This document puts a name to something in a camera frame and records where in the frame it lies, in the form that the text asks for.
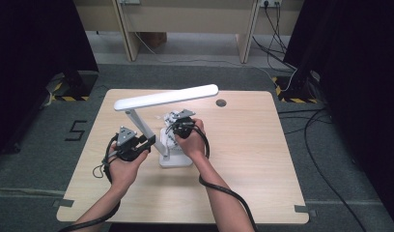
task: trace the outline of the desk lamp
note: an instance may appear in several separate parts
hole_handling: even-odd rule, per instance
[[[130,99],[117,100],[114,108],[124,111],[133,124],[149,139],[155,136],[145,121],[137,114],[136,108],[152,107],[161,104],[185,102],[218,94],[218,87],[214,84],[199,87],[152,94]],[[162,167],[181,167],[191,165],[191,159],[183,151],[170,150],[165,144],[167,139],[166,128],[160,131],[160,140],[155,141],[155,148],[160,152],[159,163]]]

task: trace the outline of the lamp base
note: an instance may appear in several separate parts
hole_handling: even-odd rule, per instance
[[[160,131],[160,141],[163,145],[167,144],[168,136],[166,130],[166,128],[163,128]],[[168,153],[166,157],[160,154],[159,163],[161,167],[185,167],[193,163],[180,149],[168,149],[166,147],[166,152]]]

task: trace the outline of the cable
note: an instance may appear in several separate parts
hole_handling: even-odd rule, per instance
[[[320,117],[314,119],[314,120],[312,121],[312,123],[309,124],[309,126],[311,126],[311,125],[312,125],[313,123],[315,123],[315,122],[321,122],[321,123],[326,123],[326,124],[333,124],[333,123],[329,123],[329,122],[326,122],[326,121],[323,121],[323,120],[319,120],[320,118],[325,117],[325,116],[327,116],[327,115],[322,115],[322,116],[320,116]],[[310,119],[310,118],[306,118],[306,117],[284,117],[284,118],[304,118],[304,119]],[[287,135],[287,134],[290,134],[290,133],[295,133],[295,132],[299,132],[299,131],[303,131],[303,130],[305,130],[305,128],[298,129],[298,130],[292,130],[292,131],[289,131],[289,132],[284,132],[284,134]]]
[[[312,120],[314,119],[315,116],[317,116],[317,114],[319,114],[321,111],[323,111],[324,108],[318,110],[317,112],[315,112],[312,117],[308,120],[308,122],[306,123],[305,129],[303,131],[303,135],[304,135],[304,139],[305,139],[305,146],[306,146],[306,150],[312,160],[312,162],[314,163],[315,167],[317,168],[318,173],[321,175],[321,177],[324,179],[324,181],[327,183],[327,185],[330,187],[330,189],[332,189],[332,191],[338,196],[338,198],[342,201],[342,203],[345,205],[345,207],[349,210],[349,212],[352,214],[353,218],[357,221],[357,223],[359,224],[360,228],[362,229],[362,231],[366,231],[365,227],[363,226],[362,222],[359,220],[359,218],[357,217],[357,215],[354,213],[354,211],[351,209],[351,207],[348,205],[348,203],[345,201],[345,199],[339,194],[339,192],[333,187],[333,185],[327,180],[327,178],[325,177],[325,175],[323,174],[323,172],[321,171],[320,167],[318,166],[317,162],[315,161],[314,155],[311,152],[311,149],[309,148],[309,144],[308,144],[308,138],[307,138],[307,129],[310,125],[310,123],[312,122]]]
[[[203,141],[204,141],[204,143],[205,143],[205,145],[206,145],[206,158],[209,159],[209,158],[210,158],[210,145],[209,145],[209,141],[207,140],[207,137],[203,134],[203,132],[201,131],[201,129],[200,129],[198,126],[196,126],[196,125],[194,125],[194,126],[183,125],[183,127],[189,128],[189,129],[193,129],[193,130],[195,130],[196,132],[198,132],[198,133],[200,134],[200,136],[202,137],[202,139],[203,139]],[[258,232],[258,231],[259,231],[259,230],[258,230],[258,227],[257,227],[257,225],[256,225],[256,223],[255,223],[255,221],[254,221],[254,218],[253,218],[253,216],[252,216],[251,210],[249,209],[248,204],[245,202],[245,200],[244,200],[238,193],[232,191],[231,189],[224,188],[224,187],[222,187],[222,186],[218,186],[218,185],[215,185],[215,184],[206,182],[206,181],[201,177],[201,175],[199,176],[199,183],[200,183],[201,185],[207,187],[207,188],[219,190],[219,191],[221,191],[221,192],[224,192],[224,193],[226,193],[226,194],[229,194],[229,195],[231,195],[231,196],[234,196],[234,197],[242,204],[242,206],[244,207],[245,212],[247,213],[247,215],[248,215],[248,217],[249,217],[249,220],[250,220],[250,222],[251,222],[251,225],[252,225],[254,231],[255,231],[255,232]]]
[[[271,21],[271,18],[270,18],[269,15],[268,15],[267,7],[265,7],[265,11],[266,11],[266,16],[267,16],[267,19],[268,19],[268,21],[269,21],[269,24],[271,25],[272,31],[274,32],[274,34],[272,35],[272,39],[275,40],[275,41],[281,46],[282,51],[285,53],[284,49],[287,49],[287,47],[284,45],[284,43],[283,43],[282,40],[281,40],[281,37],[279,36],[279,19],[280,19],[280,11],[278,10],[278,7],[277,7],[277,8],[276,8],[276,14],[277,14],[277,17],[276,17],[276,19],[277,19],[277,25],[276,25],[276,27],[274,27],[274,25],[273,25],[273,23],[272,23],[272,21]]]
[[[279,39],[279,42],[281,43],[281,49],[284,51],[287,50],[287,47],[285,46],[284,42],[282,41],[281,37],[280,37],[280,32],[279,32],[279,20],[281,19],[281,5],[279,4],[279,2],[276,2],[276,12],[277,12],[277,17],[276,17],[276,31],[278,32],[277,37]]]
[[[281,111],[281,112],[278,112],[278,114],[299,113],[299,112],[315,112],[315,111],[320,111],[320,110],[324,110],[324,108],[320,108],[320,109],[300,109],[300,110]]]
[[[275,50],[272,50],[272,49],[270,49],[269,47],[264,47],[263,45],[261,45],[260,43],[257,42],[257,40],[255,39],[255,37],[252,37],[252,39],[253,39],[254,42],[257,44],[257,46],[259,46],[260,49],[261,49],[263,52],[265,52],[267,55],[272,56],[272,58],[274,58],[275,60],[279,61],[279,62],[280,62],[281,64],[283,64],[284,66],[288,67],[290,70],[292,70],[292,71],[295,71],[295,70],[296,70],[295,67],[291,66],[290,64],[285,63],[283,60],[279,59],[276,55],[274,55],[274,54],[271,53],[271,51],[275,51]],[[268,60],[268,65],[269,65],[273,70],[276,70],[276,71],[279,71],[279,72],[287,72],[287,71],[277,70],[277,69],[273,68],[273,67],[270,65],[270,63],[269,63],[269,60]]]
[[[86,221],[86,222],[82,222],[82,223],[79,223],[79,224],[70,225],[68,227],[65,227],[65,228],[59,230],[59,232],[75,231],[75,230],[78,230],[78,229],[94,226],[94,225],[100,224],[102,222],[105,222],[109,218],[112,218],[116,214],[116,212],[118,212],[119,207],[120,207],[120,201],[115,206],[115,208],[113,208],[113,210],[109,214],[107,214],[107,215],[105,215],[103,217],[99,217],[97,219],[90,220],[90,221]]]
[[[137,35],[137,33],[134,33],[134,35],[140,40],[140,42],[141,42],[141,43],[142,43],[152,54],[157,55],[151,48],[149,48],[149,47],[146,45],[146,43],[139,37],[139,35]],[[268,77],[268,78],[272,81],[272,83],[273,83],[272,77],[270,76],[269,72],[267,72],[267,71],[265,71],[265,70],[263,70],[263,69],[261,69],[261,68],[259,68],[259,67],[252,66],[252,65],[235,64],[235,63],[232,63],[232,62],[229,62],[229,61],[223,61],[223,60],[192,59],[192,60],[171,60],[171,61],[164,61],[164,60],[158,59],[157,57],[155,57],[155,59],[156,59],[158,62],[161,62],[161,63],[181,63],[181,62],[202,62],[202,61],[203,61],[203,62],[211,62],[211,63],[226,63],[226,64],[230,64],[230,65],[237,66],[237,67],[242,67],[242,68],[255,68],[255,69],[257,69],[257,70],[259,70],[259,71],[261,71],[261,72],[263,72],[263,73],[266,73],[266,74],[267,74],[267,77]]]

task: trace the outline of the hand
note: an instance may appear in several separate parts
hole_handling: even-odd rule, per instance
[[[193,119],[195,126],[199,127],[203,134],[206,134],[204,131],[203,121],[200,119]],[[186,139],[175,135],[177,143],[183,149],[183,152],[190,157],[192,160],[196,160],[200,157],[203,157],[205,154],[205,143],[200,134],[198,134],[195,130],[193,130],[190,136]]]
[[[113,144],[109,150],[112,153],[115,150],[116,144]],[[124,161],[115,156],[109,158],[110,163],[109,171],[112,177],[112,189],[116,189],[126,194],[128,188],[134,183],[137,177],[137,171],[139,170],[140,164],[146,159],[149,154],[148,150],[145,150],[140,156],[133,161]]]

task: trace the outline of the finger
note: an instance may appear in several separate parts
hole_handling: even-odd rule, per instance
[[[135,160],[132,162],[135,163],[136,165],[140,165],[148,156],[149,150],[144,150]]]
[[[119,160],[121,160],[121,159],[119,159],[119,158],[116,157],[116,156],[113,156],[113,157],[110,157],[110,158],[107,160],[107,162],[110,163],[110,164],[112,164],[112,162],[119,161]]]
[[[200,120],[200,119],[195,119],[194,125],[197,126],[197,127],[201,130],[201,132],[202,132],[203,134],[206,134],[206,131],[204,130],[204,124],[203,124],[203,121],[202,121],[202,120]]]
[[[184,140],[184,139],[181,138],[178,134],[175,134],[175,135],[174,135],[174,138],[176,138],[176,141],[179,142],[179,143],[182,142],[182,141]]]
[[[115,150],[116,150],[116,143],[113,143],[113,144],[110,146],[109,154],[112,153],[112,152],[114,152]]]

